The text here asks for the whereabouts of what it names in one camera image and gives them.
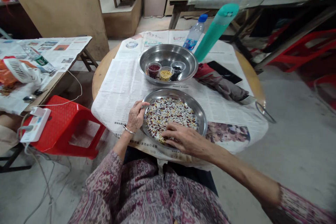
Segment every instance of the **fingers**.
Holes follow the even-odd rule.
[[[140,110],[140,112],[139,112],[138,117],[143,118],[144,115],[145,115],[145,111],[146,111],[146,108],[142,108],[142,109]]]
[[[162,132],[161,136],[164,136],[164,137],[174,137],[176,139],[180,139],[179,138],[179,132],[178,131],[170,131],[170,130],[167,130],[167,131],[164,131]]]
[[[166,140],[166,144],[169,144],[171,146],[174,146],[175,148],[182,150],[183,146],[175,141],[172,140]]]
[[[139,102],[141,102],[141,100],[136,101],[136,102],[134,103],[133,107],[135,107]]]
[[[181,124],[178,124],[177,122],[171,122],[171,123],[168,123],[166,129],[176,131],[178,127],[183,127],[183,126]]]
[[[149,105],[150,105],[150,103],[148,103],[148,102],[141,102],[141,101],[139,101],[139,102],[136,104],[136,106],[134,107],[134,109],[135,109],[136,111],[139,111],[139,110],[141,109],[142,106],[149,106]]]

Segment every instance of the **power strip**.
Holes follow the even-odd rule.
[[[37,142],[40,139],[44,126],[49,118],[51,110],[48,108],[34,107],[30,114],[33,115],[29,126],[33,126],[32,130],[26,130],[20,142]]]

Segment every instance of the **yellow millet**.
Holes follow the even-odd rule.
[[[169,71],[169,70],[162,70],[160,72],[160,81],[169,81],[171,76],[172,76],[171,71]]]

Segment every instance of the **small glass cup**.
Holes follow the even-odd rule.
[[[182,61],[174,61],[170,66],[174,69],[174,74],[170,78],[170,80],[177,81],[179,79],[180,74],[186,68],[186,65]]]
[[[148,75],[153,79],[156,79],[158,73],[160,72],[160,69],[161,69],[161,64],[158,62],[151,62],[147,65]]]
[[[168,82],[174,74],[174,69],[170,66],[164,66],[160,69],[160,81]]]

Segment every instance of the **hand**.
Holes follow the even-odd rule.
[[[182,153],[207,160],[214,154],[214,144],[198,134],[194,129],[187,128],[176,122],[167,125],[162,133],[164,137],[173,137],[178,140],[166,140],[167,144],[179,149]]]
[[[133,108],[129,111],[128,122],[126,128],[132,132],[137,132],[141,128],[144,121],[145,108],[142,106],[149,106],[150,103],[142,102],[141,100],[136,101]]]

